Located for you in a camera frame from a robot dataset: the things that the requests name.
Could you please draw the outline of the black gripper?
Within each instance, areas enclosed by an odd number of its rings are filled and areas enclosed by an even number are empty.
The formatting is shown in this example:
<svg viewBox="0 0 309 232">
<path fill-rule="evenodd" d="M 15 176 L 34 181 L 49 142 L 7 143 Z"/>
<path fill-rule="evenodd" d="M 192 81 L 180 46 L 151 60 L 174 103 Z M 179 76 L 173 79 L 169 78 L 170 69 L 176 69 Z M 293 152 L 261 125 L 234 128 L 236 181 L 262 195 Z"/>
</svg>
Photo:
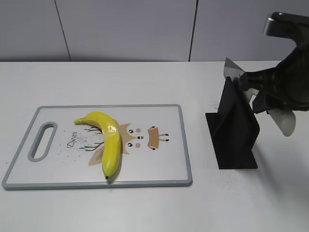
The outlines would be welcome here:
<svg viewBox="0 0 309 232">
<path fill-rule="evenodd" d="M 239 78 L 243 91 L 256 89 L 253 112 L 271 109 L 309 110 L 309 48 L 295 48 L 275 69 L 245 72 Z"/>
</svg>

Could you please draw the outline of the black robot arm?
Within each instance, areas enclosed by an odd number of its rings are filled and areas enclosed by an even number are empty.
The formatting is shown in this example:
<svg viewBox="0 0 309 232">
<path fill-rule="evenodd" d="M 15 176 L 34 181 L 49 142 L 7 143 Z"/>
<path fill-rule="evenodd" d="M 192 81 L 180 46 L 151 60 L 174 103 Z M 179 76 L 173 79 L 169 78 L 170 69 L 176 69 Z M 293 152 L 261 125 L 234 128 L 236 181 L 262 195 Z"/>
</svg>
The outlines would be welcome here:
<svg viewBox="0 0 309 232">
<path fill-rule="evenodd" d="M 294 50 L 277 66 L 245 72 L 239 80 L 243 91 L 258 90 L 253 112 L 272 109 L 308 111 L 309 109 L 309 18 L 274 12 L 265 26 L 265 34 L 291 39 Z"/>
</svg>

